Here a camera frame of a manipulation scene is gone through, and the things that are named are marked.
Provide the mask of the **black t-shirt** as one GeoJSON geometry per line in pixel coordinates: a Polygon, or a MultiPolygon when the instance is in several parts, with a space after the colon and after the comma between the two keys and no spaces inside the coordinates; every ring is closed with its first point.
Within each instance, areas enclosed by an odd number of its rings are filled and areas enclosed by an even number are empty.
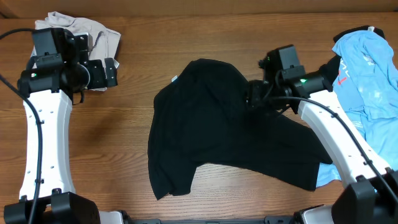
{"type": "Polygon", "coordinates": [[[277,111],[245,102],[249,83],[231,64],[199,59],[154,98],[148,140],[153,193],[185,195],[197,168],[249,169],[313,191],[331,159],[315,133],[277,111]]]}

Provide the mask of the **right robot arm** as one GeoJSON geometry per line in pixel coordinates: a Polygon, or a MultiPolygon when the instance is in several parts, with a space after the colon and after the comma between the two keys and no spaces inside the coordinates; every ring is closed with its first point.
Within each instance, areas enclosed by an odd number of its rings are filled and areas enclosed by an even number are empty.
{"type": "Polygon", "coordinates": [[[338,169],[344,191],[333,205],[318,205],[265,223],[397,223],[397,172],[359,134],[322,71],[306,73],[286,45],[259,61],[263,80],[251,83],[246,102],[291,108],[317,135],[338,169]]]}

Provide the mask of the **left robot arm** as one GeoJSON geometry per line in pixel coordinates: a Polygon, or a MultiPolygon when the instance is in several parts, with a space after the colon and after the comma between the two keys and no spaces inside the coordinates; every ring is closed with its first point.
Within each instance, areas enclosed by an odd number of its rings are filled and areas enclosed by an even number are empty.
{"type": "Polygon", "coordinates": [[[6,223],[122,223],[77,195],[69,160],[73,96],[116,86],[113,59],[90,60],[91,35],[62,28],[32,30],[34,53],[13,91],[27,118],[27,159],[19,201],[6,205],[6,223]]]}

